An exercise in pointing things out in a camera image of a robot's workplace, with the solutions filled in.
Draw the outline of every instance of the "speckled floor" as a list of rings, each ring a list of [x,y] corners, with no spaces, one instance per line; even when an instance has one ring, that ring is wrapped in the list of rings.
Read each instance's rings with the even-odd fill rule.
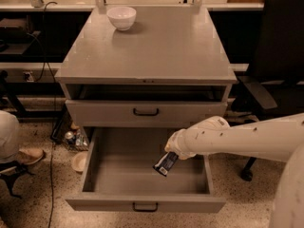
[[[12,198],[5,183],[0,181],[0,215],[8,227],[268,227],[284,163],[258,160],[253,166],[253,181],[246,182],[238,173],[247,158],[214,155],[210,164],[215,196],[227,199],[217,214],[76,212],[65,201],[67,195],[77,194],[81,188],[81,175],[70,164],[76,153],[68,151],[64,145],[54,145],[50,140],[51,131],[52,123],[21,123],[21,147],[43,148],[46,157],[30,167],[35,176],[22,176],[15,183],[14,192],[22,195],[22,199]]]

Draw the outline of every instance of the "black chair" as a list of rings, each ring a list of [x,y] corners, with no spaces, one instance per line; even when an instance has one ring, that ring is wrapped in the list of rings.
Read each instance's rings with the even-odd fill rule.
[[[254,57],[238,80],[233,111],[260,120],[304,112],[304,0],[265,0]],[[255,160],[242,171],[247,181]]]
[[[30,174],[27,167],[23,164],[20,164],[18,161],[11,161],[8,163],[0,163],[0,180],[3,180],[8,189],[9,194],[16,198],[21,198],[20,195],[16,195],[12,192],[13,185],[15,184],[16,180],[23,176],[24,174]]]

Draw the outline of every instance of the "cable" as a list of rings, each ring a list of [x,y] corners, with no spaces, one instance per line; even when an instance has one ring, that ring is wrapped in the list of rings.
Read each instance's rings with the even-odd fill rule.
[[[51,224],[51,219],[53,216],[53,211],[54,211],[54,185],[53,185],[53,156],[54,156],[54,148],[55,148],[55,143],[52,143],[52,147],[50,150],[50,161],[49,161],[49,176],[50,176],[50,189],[51,189],[51,205],[50,205],[50,214],[49,214],[49,219],[48,219],[48,228],[50,228]]]
[[[34,38],[34,40],[38,43],[38,45],[40,46],[40,48],[43,52],[43,56],[44,56],[44,63],[42,65],[42,70],[40,72],[40,76],[34,82],[39,82],[42,79],[42,76],[43,76],[43,73],[45,71],[45,67],[47,64],[47,67],[52,76],[53,82],[55,83],[56,82],[55,75],[54,75],[53,71],[51,70],[49,63],[47,62],[47,56],[46,56],[46,51],[45,51],[44,47],[42,46],[41,42],[39,41],[39,39],[36,36],[34,36],[33,34],[29,34],[29,33],[28,33],[28,35],[31,36],[32,38]]]
[[[43,11],[43,14],[42,14],[43,32],[46,32],[45,15],[46,15],[46,11],[47,11],[48,5],[50,5],[50,4],[57,4],[57,3],[56,3],[56,2],[48,2],[48,3],[45,5],[45,8],[44,8],[44,11]]]

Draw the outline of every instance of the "chair wheel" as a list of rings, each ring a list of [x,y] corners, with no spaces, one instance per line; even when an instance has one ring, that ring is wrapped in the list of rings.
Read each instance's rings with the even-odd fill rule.
[[[10,195],[12,196],[12,197],[16,197],[16,198],[18,198],[18,199],[22,199],[22,197],[21,197],[21,195],[17,195],[17,194],[13,194],[13,193],[10,193]]]
[[[9,101],[7,101],[6,99],[0,99],[0,107],[6,107],[8,106]]]
[[[240,173],[240,177],[244,180],[244,181],[251,181],[253,179],[253,173],[251,170],[248,169],[243,169]]]

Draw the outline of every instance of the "gray cabinet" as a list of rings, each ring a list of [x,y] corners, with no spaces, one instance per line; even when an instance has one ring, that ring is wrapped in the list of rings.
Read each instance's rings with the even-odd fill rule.
[[[56,74],[90,146],[75,210],[218,212],[206,157],[153,168],[171,134],[222,116],[236,81],[204,7],[136,7],[121,32],[95,9]]]

